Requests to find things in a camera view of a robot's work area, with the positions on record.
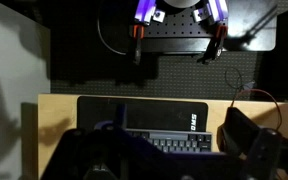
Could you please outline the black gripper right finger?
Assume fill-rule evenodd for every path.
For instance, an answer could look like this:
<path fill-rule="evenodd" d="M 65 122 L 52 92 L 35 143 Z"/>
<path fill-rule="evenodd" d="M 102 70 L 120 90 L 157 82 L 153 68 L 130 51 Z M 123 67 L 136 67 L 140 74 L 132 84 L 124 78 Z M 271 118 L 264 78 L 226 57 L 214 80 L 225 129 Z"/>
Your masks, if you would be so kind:
<path fill-rule="evenodd" d="M 272 128 L 262 128 L 238 108 L 229 107 L 224 123 L 217 129 L 217 145 L 221 152 L 233 156 L 245 154 L 260 159 L 278 159 L 282 137 Z"/>

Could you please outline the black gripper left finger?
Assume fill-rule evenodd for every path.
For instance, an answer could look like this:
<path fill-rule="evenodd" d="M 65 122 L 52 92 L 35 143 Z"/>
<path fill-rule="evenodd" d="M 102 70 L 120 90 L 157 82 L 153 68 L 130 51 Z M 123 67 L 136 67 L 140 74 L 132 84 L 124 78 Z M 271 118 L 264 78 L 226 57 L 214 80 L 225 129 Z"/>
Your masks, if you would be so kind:
<path fill-rule="evenodd" d="M 153 157 L 158 154 L 158 149 L 142 137 L 134 137 L 122 128 L 127 120 L 127 106 L 120 104 L 115 109 L 112 122 L 100 122 L 98 132 L 105 144 L 115 153 L 129 157 Z"/>

